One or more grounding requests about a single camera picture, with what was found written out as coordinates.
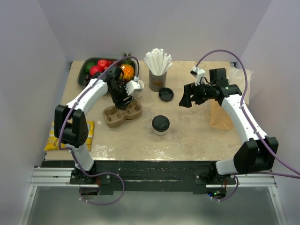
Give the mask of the brown paper bag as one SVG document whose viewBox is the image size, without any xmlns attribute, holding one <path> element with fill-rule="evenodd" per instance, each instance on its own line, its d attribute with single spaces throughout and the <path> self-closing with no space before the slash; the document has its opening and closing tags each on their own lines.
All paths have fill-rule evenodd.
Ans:
<svg viewBox="0 0 300 225">
<path fill-rule="evenodd" d="M 250 98 L 250 84 L 253 71 L 246 69 L 247 73 L 247 91 L 244 100 L 249 105 Z M 226 69 L 226 76 L 229 84 L 236 84 L 241 92 L 245 89 L 245 77 L 242 69 L 228 67 Z M 217 101 L 212 100 L 210 104 L 210 127 L 221 130 L 232 130 L 234 124 L 228 113 L 219 105 Z"/>
</svg>

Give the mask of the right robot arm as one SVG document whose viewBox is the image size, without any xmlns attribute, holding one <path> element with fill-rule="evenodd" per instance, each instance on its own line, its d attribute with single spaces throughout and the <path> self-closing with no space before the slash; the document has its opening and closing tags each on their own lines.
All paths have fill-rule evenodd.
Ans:
<svg viewBox="0 0 300 225">
<path fill-rule="evenodd" d="M 260 128 L 242 99 L 242 92 L 236 84 L 229 84 L 226 69 L 210 70 L 210 78 L 205 78 L 205 71 L 193 67 L 190 73 L 195 82 L 184 86 L 180 106 L 190 108 L 213 99 L 227 112 L 236 127 L 242 146 L 229 160 L 211 163 L 204 176 L 214 184 L 220 184 L 230 174 L 257 173 L 270 170 L 275 161 L 278 141 Z"/>
</svg>

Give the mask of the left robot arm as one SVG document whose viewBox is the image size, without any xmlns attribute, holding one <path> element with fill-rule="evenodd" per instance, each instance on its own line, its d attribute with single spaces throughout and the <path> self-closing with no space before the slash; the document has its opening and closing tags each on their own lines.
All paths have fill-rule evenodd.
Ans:
<svg viewBox="0 0 300 225">
<path fill-rule="evenodd" d="M 143 88 L 138 78 L 129 82 L 120 80 L 122 69 L 110 66 L 104 73 L 95 73 L 84 90 L 66 105 L 57 105 L 54 111 L 54 135 L 58 148 L 68 150 L 75 162 L 73 176 L 92 184 L 97 179 L 96 167 L 88 148 L 86 115 L 95 103 L 109 93 L 115 107 L 125 110 L 134 100 L 133 93 Z"/>
</svg>

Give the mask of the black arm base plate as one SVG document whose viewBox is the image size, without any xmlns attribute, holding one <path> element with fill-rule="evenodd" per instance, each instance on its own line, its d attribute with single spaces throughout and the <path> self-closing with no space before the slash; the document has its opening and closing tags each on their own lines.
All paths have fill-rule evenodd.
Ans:
<svg viewBox="0 0 300 225">
<path fill-rule="evenodd" d="M 96 160 L 91 170 L 83 173 L 73 161 L 44 161 L 42 168 L 69 169 L 70 184 L 98 187 L 100 193 L 127 192 L 216 192 L 226 184 L 244 186 L 246 176 L 218 175 L 211 161 L 102 161 Z"/>
</svg>

